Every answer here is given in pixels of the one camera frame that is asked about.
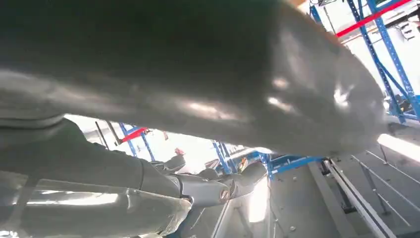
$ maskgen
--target steel frame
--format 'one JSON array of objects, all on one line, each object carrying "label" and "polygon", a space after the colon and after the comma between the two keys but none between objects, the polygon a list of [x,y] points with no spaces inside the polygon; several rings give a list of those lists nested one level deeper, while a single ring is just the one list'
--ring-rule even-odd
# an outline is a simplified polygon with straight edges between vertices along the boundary
[{"label": "steel frame", "polygon": [[[127,129],[125,128],[124,123],[121,123],[121,122],[119,123],[119,126],[120,126],[120,128],[121,128],[122,133],[124,134],[124,136],[128,136],[129,134],[131,134],[131,133],[133,133],[133,132],[135,132],[135,131],[137,131],[137,130],[139,129],[139,127],[137,127],[137,126],[133,126],[133,128],[131,128],[131,129],[127,130]],[[146,134],[144,134],[144,132],[142,132],[142,133],[141,133],[141,137],[142,137],[143,142],[144,142],[144,144],[145,144],[145,146],[146,146],[146,148],[147,148],[147,150],[148,150],[148,152],[149,152],[149,154],[150,154],[150,159],[151,159],[152,161],[155,161],[155,157],[154,157],[154,155],[153,155],[153,152],[152,152],[152,150],[151,150],[151,148],[150,148],[150,145],[149,145],[149,143],[148,143],[148,141],[147,141],[147,139],[146,139]],[[134,147],[133,142],[131,142],[131,139],[128,139],[128,140],[127,140],[127,143],[128,143],[128,146],[130,147],[131,153],[133,153],[133,156],[134,156],[134,157],[137,157],[136,148]]]},{"label": "steel frame", "polygon": [[[382,17],[381,15],[384,14],[387,11],[393,10],[405,3],[409,2],[409,0],[392,0],[386,4],[383,4],[382,6],[376,6],[376,3],[374,2],[374,0],[367,0],[367,4],[372,12],[372,15],[363,18],[363,9],[360,8],[359,12],[357,11],[355,4],[353,2],[353,0],[347,0],[347,3],[352,11],[352,14],[354,16],[354,19],[356,21],[356,24],[354,24],[353,26],[350,26],[348,29],[356,29],[357,27],[360,29],[361,35],[367,45],[367,48],[369,50],[370,55],[372,56],[372,59],[375,63],[375,66],[379,72],[379,75],[384,83],[385,86],[385,90],[386,93],[388,94],[388,96],[390,97],[391,100],[391,110],[388,112],[389,114],[396,116],[398,118],[399,123],[405,123],[406,119],[411,119],[411,120],[415,120],[417,122],[420,121],[420,104],[419,104],[419,100],[416,97],[416,95],[414,94],[413,88],[411,86],[411,83],[407,77],[407,74],[405,73],[404,67],[401,64],[401,61],[398,57],[398,54],[395,50],[394,45],[392,44],[392,41],[389,37],[389,34],[386,30],[385,24],[383,23]],[[319,17],[319,14],[316,10],[315,6],[311,6],[310,7],[310,14],[313,16],[314,21],[322,24],[321,19]],[[398,82],[395,80],[395,78],[389,73],[389,71],[385,68],[385,66],[380,62],[378,55],[375,51],[375,49],[373,48],[373,44],[368,36],[368,32],[366,30],[366,27],[364,26],[364,24],[366,24],[369,21],[374,20],[377,27],[378,27],[378,31],[384,41],[384,44],[387,48],[387,51],[389,53],[389,55],[391,56],[391,59],[395,65],[395,68],[397,69],[398,75],[401,78],[401,81],[403,83],[404,88],[398,84]],[[341,36],[343,34],[346,34],[346,32],[349,32],[348,29],[345,29],[342,32],[337,33],[337,36]],[[414,114],[410,114],[410,113],[404,113],[401,111],[398,102],[395,98],[395,94],[391,89],[390,83],[388,81],[388,79],[390,79],[395,86],[401,91],[402,95],[409,100],[409,102],[412,105],[412,112]]]}]

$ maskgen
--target metal pipe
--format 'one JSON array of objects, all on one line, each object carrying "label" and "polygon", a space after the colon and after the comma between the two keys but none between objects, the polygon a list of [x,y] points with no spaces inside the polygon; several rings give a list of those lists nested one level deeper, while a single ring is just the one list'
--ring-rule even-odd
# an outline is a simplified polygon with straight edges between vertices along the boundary
[{"label": "metal pipe", "polygon": [[105,140],[104,134],[102,133],[101,128],[99,127],[98,122],[95,122],[96,128],[98,129],[99,134],[101,135],[101,139],[104,141],[105,147],[109,150],[108,143]]},{"label": "metal pipe", "polygon": [[358,158],[356,158],[354,155],[352,155],[353,159],[357,160],[363,167],[365,167],[369,172],[371,172],[375,177],[377,177],[382,183],[384,183],[388,188],[390,188],[392,191],[394,191],[398,196],[400,196],[404,201],[406,201],[408,204],[410,204],[414,209],[416,209],[418,212],[420,212],[420,208],[416,206],[412,201],[410,201],[408,198],[406,198],[402,193],[400,193],[398,190],[396,190],[393,186],[391,186],[387,181],[385,181],[383,178],[381,178],[379,175],[377,175],[373,170],[371,170],[367,165],[362,163]]},{"label": "metal pipe", "polygon": [[115,132],[115,129],[112,126],[111,122],[108,121],[108,120],[106,120],[105,122],[107,123],[109,130],[111,131],[112,135],[114,136],[117,145],[121,144],[121,140],[118,138],[117,132]]},{"label": "metal pipe", "polygon": [[343,198],[344,201],[344,205],[346,206],[346,209],[350,209],[353,207],[352,203],[349,200],[349,197],[346,195],[346,193],[344,192],[343,188],[341,187],[340,183],[336,181],[337,187],[338,187],[338,191],[340,192],[341,197]]},{"label": "metal pipe", "polygon": [[21,105],[312,156],[363,151],[385,126],[369,71],[285,1],[28,4],[0,8],[1,104],[17,115]]},{"label": "metal pipe", "polygon": [[375,191],[375,193],[376,193],[376,195],[380,198],[380,199],[382,199],[382,201],[384,201],[385,203],[386,203],[386,205],[388,205],[388,207],[389,208],[391,208],[391,210],[393,211],[393,212],[395,212],[395,214],[397,214],[397,216],[407,225],[407,226],[411,226],[410,225],[410,223],[409,222],[407,222],[407,220],[406,219],[404,219],[404,217],[399,213],[399,212],[397,212],[397,210],[395,210],[395,208],[394,207],[392,207],[391,206],[391,204],[389,204],[389,202],[381,195],[381,194],[379,194],[379,192],[378,191]]},{"label": "metal pipe", "polygon": [[329,25],[331,26],[332,32],[335,34],[335,29],[334,29],[334,26],[332,26],[332,22],[331,22],[331,19],[329,18],[329,14],[328,14],[327,8],[323,7],[323,9],[324,9],[325,15],[327,16]]},{"label": "metal pipe", "polygon": [[222,156],[222,153],[220,152],[220,149],[219,149],[219,146],[217,145],[217,142],[216,141],[213,141],[212,143],[213,143],[214,148],[216,149],[216,153],[217,153],[217,156],[219,157],[220,163],[222,164],[224,173],[227,174],[227,175],[228,174],[231,174],[232,171],[229,168],[229,166],[226,163],[226,161],[224,160],[224,157]]},{"label": "metal pipe", "polygon": [[413,182],[417,183],[418,185],[420,185],[420,181],[418,181],[417,179],[411,177],[410,175],[406,174],[405,172],[401,171],[399,168],[393,166],[392,164],[388,163],[386,160],[383,160],[381,157],[377,156],[376,154],[370,152],[369,150],[366,150],[366,152],[368,152],[369,154],[375,156],[376,158],[380,159],[381,161],[383,161],[384,163],[386,163],[387,165],[389,165],[390,167],[392,167],[393,169],[395,169],[396,171],[402,173],[403,175],[405,175],[406,177],[408,177],[409,179],[411,179]]},{"label": "metal pipe", "polygon": [[380,150],[381,150],[381,152],[382,152],[382,155],[383,155],[383,160],[385,161],[384,163],[387,165],[387,164],[388,164],[388,160],[386,159],[385,151],[383,150],[383,147],[382,147],[382,145],[381,145],[381,144],[379,144],[379,149],[380,149]]},{"label": "metal pipe", "polygon": [[145,144],[145,146],[146,146],[147,150],[149,151],[149,154],[150,154],[150,159],[151,159],[152,161],[155,161],[155,157],[154,157],[154,155],[153,155],[152,149],[150,148],[150,145],[149,145],[149,143],[148,143],[148,141],[147,141],[147,139],[146,139],[146,134],[145,134],[144,132],[142,132],[142,133],[141,133],[141,135],[142,135],[143,142],[144,142],[144,144]]},{"label": "metal pipe", "polygon": [[379,200],[379,204],[382,207],[383,210],[383,214],[388,215],[389,211],[386,209],[385,204],[383,204],[382,199],[378,196],[378,193],[376,193],[376,185],[373,182],[372,176],[370,176],[369,170],[366,170],[365,167],[363,167],[362,165],[360,165],[360,167],[362,168],[363,174],[365,174],[366,179],[368,180],[368,183],[370,185],[370,188],[372,189],[372,191],[376,194],[376,196],[378,197]]},{"label": "metal pipe", "polygon": [[366,224],[372,230],[372,233],[378,238],[396,238],[391,229],[383,222],[359,191],[350,183],[339,167],[333,161],[324,161],[324,163],[331,171],[335,180],[340,183],[343,189],[345,189],[347,196],[349,196],[359,214],[366,221]]}]

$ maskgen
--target blue metal frame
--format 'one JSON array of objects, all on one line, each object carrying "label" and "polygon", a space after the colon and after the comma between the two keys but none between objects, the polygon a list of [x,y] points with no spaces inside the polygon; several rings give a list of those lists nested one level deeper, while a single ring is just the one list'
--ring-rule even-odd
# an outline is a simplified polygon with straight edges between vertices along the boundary
[{"label": "blue metal frame", "polygon": [[227,174],[227,175],[228,174],[231,174],[232,173],[232,170],[230,169],[230,167],[228,166],[228,164],[224,160],[224,156],[222,155],[222,153],[221,153],[221,151],[219,149],[219,146],[217,145],[217,142],[216,141],[212,141],[212,143],[213,143],[214,148],[216,149],[217,156],[219,157],[220,164],[222,165],[225,174]]},{"label": "blue metal frame", "polygon": [[[125,128],[125,126],[124,126],[124,123],[119,123],[119,127],[121,128],[121,130],[122,130],[122,133],[124,134],[124,136],[128,136],[130,133],[127,131],[127,129]],[[137,157],[137,153],[136,153],[136,148],[134,148],[134,145],[133,145],[133,143],[129,140],[129,141],[127,141],[127,143],[128,143],[128,146],[130,146],[130,150],[131,150],[131,153],[133,153],[133,156],[134,157]]]},{"label": "blue metal frame", "polygon": [[[380,7],[376,7],[376,3],[374,2],[374,0],[367,0],[367,4],[371,10],[372,13],[376,13],[382,9],[384,9],[385,7],[388,7],[396,2],[398,2],[399,0],[392,0]],[[362,8],[362,1],[358,0],[358,4],[359,4],[359,12],[357,11],[357,8],[353,2],[353,0],[347,0],[347,3],[352,11],[352,14],[356,20],[356,22],[359,22],[363,19],[363,8]],[[321,18],[318,14],[318,11],[316,10],[315,6],[311,6],[310,7],[310,14],[311,16],[314,18],[314,21],[316,23],[322,24],[321,22]],[[379,33],[381,34],[381,37],[386,45],[386,48],[389,52],[389,55],[392,58],[392,61],[394,62],[394,65],[397,69],[398,75],[401,78],[401,81],[403,82],[404,88],[401,87],[401,85],[399,85],[399,83],[395,80],[395,78],[389,73],[389,71],[383,66],[383,64],[380,62],[378,55],[376,54],[375,49],[373,48],[373,44],[372,41],[370,40],[369,36],[368,36],[368,32],[366,30],[365,26],[360,27],[360,32],[362,34],[362,37],[366,43],[366,46],[369,50],[370,55],[372,56],[373,61],[375,62],[375,66],[379,72],[379,75],[384,83],[385,86],[385,90],[386,93],[388,94],[388,96],[391,98],[391,111],[390,113],[394,116],[398,117],[398,120],[400,123],[405,123],[406,122],[406,118],[409,119],[414,119],[417,121],[420,121],[420,103],[419,103],[419,99],[415,96],[413,88],[410,84],[410,81],[408,80],[408,77],[404,71],[404,68],[401,64],[401,61],[397,55],[397,52],[394,48],[394,45],[392,44],[392,41],[389,37],[389,34],[386,30],[386,27],[383,23],[383,20],[381,17],[375,19],[375,23],[378,27]],[[414,115],[412,114],[407,114],[407,113],[403,113],[398,105],[398,102],[395,98],[395,94],[391,89],[391,85],[388,81],[388,78],[395,84],[395,86],[398,88],[398,90],[401,91],[401,93],[403,94],[404,97],[406,97],[409,102],[411,103],[412,107],[413,107],[413,112]]]},{"label": "blue metal frame", "polygon": [[[137,131],[139,129],[138,126],[133,126],[133,128],[127,130],[125,128],[124,123],[121,123],[121,122],[119,123],[119,126],[121,127],[121,130],[122,130],[122,133],[124,134],[124,136],[128,136],[129,134],[131,134],[131,133],[133,133],[133,132],[135,132],[135,131]],[[150,154],[150,159],[152,161],[155,161],[155,157],[153,155],[153,152],[152,152],[152,150],[150,148],[149,143],[147,142],[146,135],[144,133],[141,133],[141,136],[142,136],[142,139],[144,141],[144,144],[145,144],[145,146],[146,146],[146,148],[147,148],[147,150],[148,150],[148,152]],[[133,142],[131,142],[131,140],[128,140],[127,143],[128,143],[128,146],[130,146],[130,150],[131,150],[131,153],[133,153],[133,156],[137,157],[136,148],[134,147]]]},{"label": "blue metal frame", "polygon": [[147,142],[147,139],[146,139],[146,135],[144,134],[144,132],[142,132],[142,139],[143,139],[143,141],[144,141],[144,143],[145,143],[145,146],[146,146],[146,148],[147,148],[147,150],[149,151],[149,154],[150,154],[150,159],[152,160],[152,161],[155,161],[155,157],[154,157],[154,155],[153,155],[153,153],[152,153],[152,150],[150,149],[150,146],[149,146],[149,143]]},{"label": "blue metal frame", "polygon": [[[359,22],[361,20],[356,6],[354,5],[353,0],[347,0],[347,3],[352,11],[352,14],[356,20],[356,22]],[[375,62],[376,68],[379,72],[379,75],[383,81],[383,84],[385,85],[385,90],[388,94],[388,96],[391,98],[391,104],[392,104],[392,111],[391,114],[398,116],[398,119],[400,121],[400,123],[404,123],[405,122],[405,118],[402,116],[403,112],[401,111],[400,107],[398,106],[397,100],[395,98],[395,94],[391,89],[391,85],[389,84],[388,79],[386,78],[385,72],[382,69],[381,66],[383,66],[378,58],[378,55],[376,54],[375,49],[373,48],[373,44],[372,41],[370,40],[369,36],[368,36],[368,31],[366,30],[365,26],[361,26],[360,28],[360,33],[362,34],[362,37],[367,45],[367,49],[369,50],[370,55],[372,56],[373,61]]]},{"label": "blue metal frame", "polygon": [[375,7],[376,7],[376,11],[381,11],[382,9],[387,8],[387,7],[389,7],[390,5],[393,5],[394,3],[397,3],[397,2],[399,2],[399,1],[400,1],[400,0],[391,0],[391,1],[387,2],[387,3],[385,3],[384,5],[381,5],[381,6],[375,6]]},{"label": "blue metal frame", "polygon": [[[376,3],[374,0],[367,0],[367,5],[370,8],[372,14],[378,12],[376,8]],[[391,56],[392,61],[394,62],[395,67],[397,68],[398,75],[403,82],[404,88],[408,94],[408,100],[410,101],[414,113],[416,114],[418,120],[420,119],[420,105],[417,101],[417,98],[414,94],[413,87],[411,86],[410,81],[408,80],[407,74],[401,64],[400,58],[398,57],[397,51],[395,50],[394,45],[392,44],[391,38],[389,37],[388,31],[386,30],[385,24],[383,23],[382,17],[375,19],[376,26],[378,27],[379,33],[385,43],[386,49],[388,50],[389,56]]]},{"label": "blue metal frame", "polygon": [[271,171],[271,174],[281,173],[287,170],[295,169],[297,167],[306,165],[307,163],[313,162],[313,161],[320,161],[323,157],[302,157],[298,160],[292,161],[291,163],[287,165],[280,166],[277,169],[274,169]]},{"label": "blue metal frame", "polygon": [[309,13],[314,18],[314,21],[316,23],[322,24],[321,18],[319,17],[318,11],[316,10],[315,6],[310,6],[309,7]]}]

